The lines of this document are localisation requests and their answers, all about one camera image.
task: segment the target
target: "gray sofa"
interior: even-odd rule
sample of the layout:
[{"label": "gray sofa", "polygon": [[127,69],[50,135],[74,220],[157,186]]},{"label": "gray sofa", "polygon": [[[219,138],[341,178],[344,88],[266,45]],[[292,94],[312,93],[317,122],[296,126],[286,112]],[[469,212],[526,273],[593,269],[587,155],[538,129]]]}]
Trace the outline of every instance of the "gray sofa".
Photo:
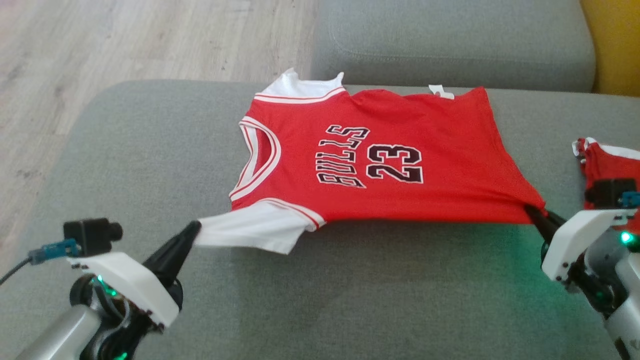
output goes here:
[{"label": "gray sofa", "polygon": [[590,92],[578,0],[323,0],[312,78]]},{"label": "gray sofa", "polygon": [[[61,237],[65,220],[105,216],[124,228],[115,250],[142,260],[190,220],[228,211],[248,153],[237,122],[265,86],[141,81],[100,94],[40,192],[19,254]],[[637,99],[488,93],[506,149],[562,215],[581,208],[584,186],[572,140],[637,145]],[[540,245],[532,226],[344,222],[305,234],[288,256],[195,249],[180,276],[182,314],[137,358],[615,359],[584,298],[543,275]],[[61,260],[14,276],[0,289],[1,359],[67,308],[79,272]]]}]

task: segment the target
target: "light wood plank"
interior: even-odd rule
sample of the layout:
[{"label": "light wood plank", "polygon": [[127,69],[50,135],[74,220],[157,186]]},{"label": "light wood plank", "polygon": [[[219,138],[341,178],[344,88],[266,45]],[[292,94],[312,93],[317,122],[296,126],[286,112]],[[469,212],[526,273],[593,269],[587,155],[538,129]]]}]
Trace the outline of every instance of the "light wood plank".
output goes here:
[{"label": "light wood plank", "polygon": [[310,66],[317,0],[0,0],[0,271],[82,109],[137,79]]}]

